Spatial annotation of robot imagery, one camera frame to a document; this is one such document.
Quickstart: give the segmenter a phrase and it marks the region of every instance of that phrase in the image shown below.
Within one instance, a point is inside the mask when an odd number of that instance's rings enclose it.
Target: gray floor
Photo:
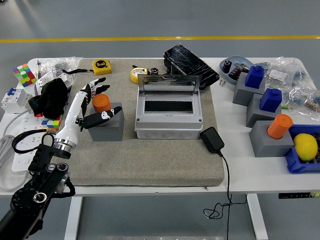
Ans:
[[[0,3],[0,40],[319,35],[319,9],[319,0],[5,0]],[[0,42],[0,96],[4,96],[10,87],[17,84],[12,69],[33,58],[162,57],[166,50],[179,42],[199,57],[241,55],[298,58],[319,89],[319,41],[270,39]],[[207,220],[202,215],[203,208],[211,207],[223,199],[220,195],[85,198],[79,239],[97,239],[100,234],[219,234],[225,237],[226,218],[220,221]],[[278,200],[276,194],[260,194],[259,200],[270,239],[317,239],[320,235],[316,225],[318,199]],[[9,199],[0,199],[0,203],[3,216],[9,207]],[[44,219],[48,225],[30,239],[62,239],[69,204],[70,201],[59,199],[52,202],[50,208],[53,210],[49,211]],[[55,211],[55,206],[64,214]],[[101,214],[95,216],[91,211]],[[254,239],[246,205],[232,207],[230,239]]]

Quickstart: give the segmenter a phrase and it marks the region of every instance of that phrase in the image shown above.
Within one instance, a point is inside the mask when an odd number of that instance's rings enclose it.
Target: plastic bag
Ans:
[[[77,69],[82,57],[57,57],[57,58],[42,58],[39,63],[41,76],[49,71],[53,71],[57,76],[62,74],[62,70],[72,71]]]
[[[281,56],[257,65],[264,68],[265,87],[281,90],[282,108],[320,120],[320,91],[299,59]]]

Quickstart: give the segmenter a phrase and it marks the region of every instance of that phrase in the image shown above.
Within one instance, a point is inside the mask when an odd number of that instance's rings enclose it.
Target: rubik's cube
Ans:
[[[58,116],[56,119],[48,119],[44,117],[41,125],[50,130],[58,131],[61,125],[62,117],[63,115]]]
[[[19,82],[22,84],[22,86],[24,87],[34,84],[37,81],[35,75],[31,72],[27,63],[21,66],[15,67],[13,69],[13,73],[16,76],[16,78],[19,80]]]

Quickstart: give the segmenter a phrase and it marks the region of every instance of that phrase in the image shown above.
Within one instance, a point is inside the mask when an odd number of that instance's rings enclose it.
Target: transparent box lid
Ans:
[[[139,95],[199,93],[200,75],[145,75],[138,74]]]

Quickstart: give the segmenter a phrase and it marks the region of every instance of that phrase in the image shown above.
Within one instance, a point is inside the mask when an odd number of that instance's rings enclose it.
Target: yellow lemon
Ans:
[[[302,161],[310,161],[317,155],[318,145],[316,139],[306,133],[300,133],[293,139],[294,147],[298,157]]]

